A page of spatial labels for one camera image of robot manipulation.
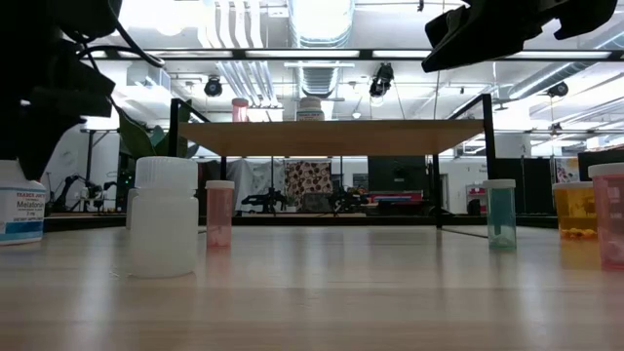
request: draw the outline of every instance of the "desk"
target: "desk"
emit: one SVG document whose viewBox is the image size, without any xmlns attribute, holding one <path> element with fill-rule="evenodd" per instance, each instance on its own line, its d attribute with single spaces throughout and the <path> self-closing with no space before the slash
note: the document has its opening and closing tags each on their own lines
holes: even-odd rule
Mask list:
<svg viewBox="0 0 624 351">
<path fill-rule="evenodd" d="M 195 274 L 141 280 L 126 275 L 124 229 L 53 233 L 0 248 L 0 345 L 623 349 L 624 273 L 600 269 L 596 244 L 562 248 L 556 230 L 526 228 L 518 243 L 498 253 L 431 227 L 235 227 L 231 251 L 202 254 Z"/>
</svg>

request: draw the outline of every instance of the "white cap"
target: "white cap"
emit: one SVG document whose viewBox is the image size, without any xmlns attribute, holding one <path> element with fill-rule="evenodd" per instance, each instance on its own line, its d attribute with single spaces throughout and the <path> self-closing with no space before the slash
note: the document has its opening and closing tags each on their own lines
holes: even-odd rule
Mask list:
<svg viewBox="0 0 624 351">
<path fill-rule="evenodd" d="M 483 187 L 487 189 L 513 189 L 516 187 L 516 181 L 513 179 L 484 180 Z"/>
<path fill-rule="evenodd" d="M 553 189 L 585 189 L 594 186 L 592 181 L 571 181 L 568 183 L 553 184 Z"/>
<path fill-rule="evenodd" d="M 197 163 L 177 157 L 143 157 L 136 161 L 139 189 L 197 189 Z"/>
<path fill-rule="evenodd" d="M 624 162 L 590 166 L 589 177 L 594 176 L 624 176 Z"/>
<path fill-rule="evenodd" d="M 229 180 L 208 180 L 207 189 L 234 189 L 234 181 Z"/>
</svg>

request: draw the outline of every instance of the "pipe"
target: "pipe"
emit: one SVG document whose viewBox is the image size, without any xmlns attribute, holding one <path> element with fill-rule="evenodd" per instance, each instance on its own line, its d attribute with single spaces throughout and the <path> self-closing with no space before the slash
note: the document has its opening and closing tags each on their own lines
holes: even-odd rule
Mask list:
<svg viewBox="0 0 624 351">
<path fill-rule="evenodd" d="M 262 44 L 262 37 L 260 35 L 260 0 L 250 0 L 250 34 L 252 36 L 252 45 L 256 49 L 264 47 Z M 269 71 L 268 63 L 266 61 L 255 61 L 252 66 L 252 74 L 255 80 L 260 84 L 261 80 L 264 80 L 266 85 L 260 85 L 262 96 L 266 98 L 269 104 L 277 106 L 279 104 L 275 89 L 273 88 L 273 80 L 271 79 L 271 73 Z"/>
<path fill-rule="evenodd" d="M 247 30 L 245 29 L 245 2 L 243 0 L 234 0 L 234 11 L 236 12 L 236 25 L 234 29 L 234 37 L 238 42 L 239 47 L 243 49 L 249 48 L 249 43 L 247 42 Z M 254 64 L 250 64 L 247 62 L 247 66 L 250 68 L 251 72 L 254 72 L 252 66 Z M 248 91 L 252 95 L 252 102 L 255 106 L 260 106 L 260 99 L 258 98 L 257 90 L 255 89 L 254 83 L 250 79 L 247 71 L 245 70 L 245 66 L 240 62 L 236 62 L 236 67 L 238 68 L 239 75 L 243 78 L 243 81 L 248 87 Z M 259 87 L 262 86 L 262 81 L 257 81 Z"/>
<path fill-rule="evenodd" d="M 585 50 L 622 50 L 624 48 L 624 20 L 581 45 Z M 510 99 L 528 98 L 581 72 L 596 62 L 552 63 L 537 73 L 514 85 L 509 90 Z"/>
<path fill-rule="evenodd" d="M 304 49 L 336 49 L 351 35 L 354 0 L 289 0 L 292 45 Z M 335 89 L 340 68 L 298 68 L 297 80 L 308 96 L 327 98 Z"/>
<path fill-rule="evenodd" d="M 235 48 L 234 43 L 232 42 L 232 36 L 230 35 L 230 2 L 228 0 L 219 0 L 219 12 L 220 12 L 220 22 L 219 22 L 219 37 L 223 42 L 223 46 L 225 48 Z M 236 61 L 232 64 L 232 62 L 226 62 L 223 64 L 225 71 L 227 71 L 232 77 L 233 81 L 237 85 L 241 94 L 239 98 L 247 98 L 249 101 L 252 101 L 253 104 L 256 102 L 259 103 L 257 96 L 254 96 L 252 91 L 248 86 L 245 86 L 243 82 L 245 81 L 245 77 L 247 77 L 247 73 L 245 70 L 241 68 L 243 64 L 240 61 Z"/>
<path fill-rule="evenodd" d="M 602 114 L 611 112 L 613 110 L 617 110 L 622 107 L 622 103 L 624 103 L 624 97 L 618 97 L 611 101 L 602 103 L 598 106 L 594 106 L 588 110 L 573 113 L 562 118 L 558 118 L 555 121 L 553 121 L 551 125 L 561 123 L 563 127 L 569 126 L 575 122 L 580 122 L 582 120 L 586 120 L 588 118 L 592 118 L 597 115 L 602 115 Z"/>
<path fill-rule="evenodd" d="M 206 26 L 201 30 L 197 29 L 197 38 L 199 42 L 205 48 L 216 48 L 220 49 L 223 46 L 221 45 L 220 40 L 218 39 L 218 35 L 216 34 L 216 5 L 215 0 L 204 0 L 204 8 L 206 9 Z M 231 62 L 222 62 L 219 61 L 216 63 L 216 68 L 221 72 L 221 75 L 225 78 L 227 83 L 232 88 L 232 91 L 238 98 L 244 98 L 245 95 L 240 89 L 238 85 L 239 82 L 232 76 L 231 72 Z"/>
</svg>

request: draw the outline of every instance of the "ventilation duct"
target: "ventilation duct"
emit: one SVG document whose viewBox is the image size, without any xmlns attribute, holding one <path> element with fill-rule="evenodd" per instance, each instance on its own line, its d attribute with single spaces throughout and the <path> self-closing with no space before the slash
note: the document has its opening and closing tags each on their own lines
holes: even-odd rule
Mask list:
<svg viewBox="0 0 624 351">
<path fill-rule="evenodd" d="M 344 48 L 353 25 L 355 0 L 289 0 L 292 46 L 301 49 Z M 329 97 L 340 68 L 296 69 L 297 82 L 308 96 Z"/>
<path fill-rule="evenodd" d="M 162 68 L 157 68 L 145 62 L 134 62 L 128 67 L 126 83 L 129 87 L 140 85 L 147 89 L 172 90 L 172 78 Z"/>
<path fill-rule="evenodd" d="M 624 48 L 624 21 L 607 29 L 604 33 L 596 36 L 581 45 L 584 50 L 622 50 Z M 524 81 L 513 86 L 509 92 L 509 99 L 528 98 L 539 92 L 564 81 L 574 74 L 581 72 L 596 62 L 568 62 L 552 63 Z"/>
</svg>

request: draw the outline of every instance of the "product label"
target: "product label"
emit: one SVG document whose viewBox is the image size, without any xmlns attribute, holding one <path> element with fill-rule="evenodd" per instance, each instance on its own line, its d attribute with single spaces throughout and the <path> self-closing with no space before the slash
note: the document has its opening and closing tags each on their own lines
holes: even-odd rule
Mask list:
<svg viewBox="0 0 624 351">
<path fill-rule="evenodd" d="M 41 237 L 46 191 L 0 187 L 0 243 Z"/>
</svg>

